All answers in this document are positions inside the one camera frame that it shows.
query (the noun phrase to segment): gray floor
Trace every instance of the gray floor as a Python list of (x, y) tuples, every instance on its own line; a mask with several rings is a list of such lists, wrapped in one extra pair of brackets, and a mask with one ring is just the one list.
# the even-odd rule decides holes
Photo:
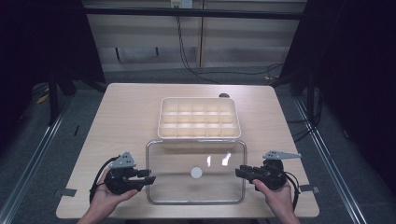
[[(111, 82), (142, 82), (142, 83), (205, 83), (266, 85), (274, 81), (281, 66), (268, 73), (266, 67), (226, 67), (206, 68), (195, 71), (215, 71), (224, 73), (194, 75), (184, 68), (162, 70), (112, 71), (106, 72), (107, 83)], [(75, 220), (61, 220), (56, 217), (56, 207), (60, 201), (54, 196), (56, 189), (65, 188), (71, 175), (78, 154), (91, 127), (97, 108), (103, 98), (99, 91), (90, 89), (77, 82), (77, 94), (70, 99), (70, 105), (58, 132), (49, 144), (49, 150), (38, 166), (34, 179), (17, 210), (12, 223), (75, 223)], [(302, 119), (290, 96), (290, 86), (276, 88), (276, 94), (288, 121)], [(3, 206), (9, 193), (15, 188), (19, 177), (35, 153), (41, 137), (47, 130), (50, 117), (49, 101), (38, 105), (34, 99), (18, 124), (18, 134), (8, 146), (8, 151), (0, 158), (0, 204)], [(62, 102), (66, 97), (60, 96)], [(289, 123), (290, 133), (298, 138), (297, 133), (306, 127), (303, 122)], [(318, 125), (333, 160), (356, 198), (367, 223), (396, 223), (396, 202), (378, 175), (366, 163), (356, 145), (346, 139), (343, 128), (332, 111), (324, 104), (321, 121)], [(310, 135), (296, 143), (302, 153), (303, 165), (311, 187), (318, 187), (316, 194), (320, 214), (315, 218), (302, 218), (302, 223), (353, 223), (339, 191), (335, 187), (326, 166), (320, 157), (317, 146)], [(272, 219), (261, 220), (261, 223), (275, 223)], [(107, 220), (104, 223), (123, 223), (123, 220)]]

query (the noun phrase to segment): person's right hand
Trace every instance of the person's right hand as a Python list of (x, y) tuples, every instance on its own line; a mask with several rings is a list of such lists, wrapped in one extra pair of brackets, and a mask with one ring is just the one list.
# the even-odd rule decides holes
[(282, 224), (300, 223), (293, 211), (291, 186), (288, 181), (278, 190), (270, 190), (260, 180), (253, 180), (256, 188), (265, 195), (265, 202)]

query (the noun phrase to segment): power outlet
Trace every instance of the power outlet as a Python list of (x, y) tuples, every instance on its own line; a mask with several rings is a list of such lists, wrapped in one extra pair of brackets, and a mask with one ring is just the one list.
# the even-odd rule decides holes
[(192, 8), (192, 0), (181, 0), (182, 8)]
[(171, 8), (182, 8), (181, 0), (171, 0)]

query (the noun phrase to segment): white tray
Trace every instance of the white tray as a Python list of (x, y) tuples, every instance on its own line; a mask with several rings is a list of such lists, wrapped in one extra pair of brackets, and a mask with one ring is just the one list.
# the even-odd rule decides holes
[(158, 135), (162, 139), (236, 139), (241, 135), (230, 98), (164, 98)]

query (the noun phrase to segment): table top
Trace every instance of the table top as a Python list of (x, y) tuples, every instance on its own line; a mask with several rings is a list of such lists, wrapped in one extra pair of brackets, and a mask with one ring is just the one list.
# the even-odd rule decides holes
[[(260, 166), (269, 150), (297, 153), (287, 122), (272, 87), (204, 84), (114, 83), (99, 106), (90, 132), (67, 184), (76, 189), (74, 197), (63, 196), (56, 214), (59, 218), (80, 218), (89, 208), (89, 190), (100, 167), (110, 158), (130, 151), (138, 164), (146, 167), (146, 145), (159, 139), (157, 129), (161, 102), (166, 97), (219, 97), (227, 93), (235, 101), (241, 128), (240, 140), (247, 145), (247, 164)], [(300, 185), (308, 179), (300, 159), (283, 161)], [(318, 205), (312, 191), (300, 194), (295, 213), (315, 217)], [(155, 205), (145, 189), (119, 204), (110, 217), (145, 218), (254, 218), (273, 217), (264, 195), (247, 183), (245, 199), (238, 204)]]

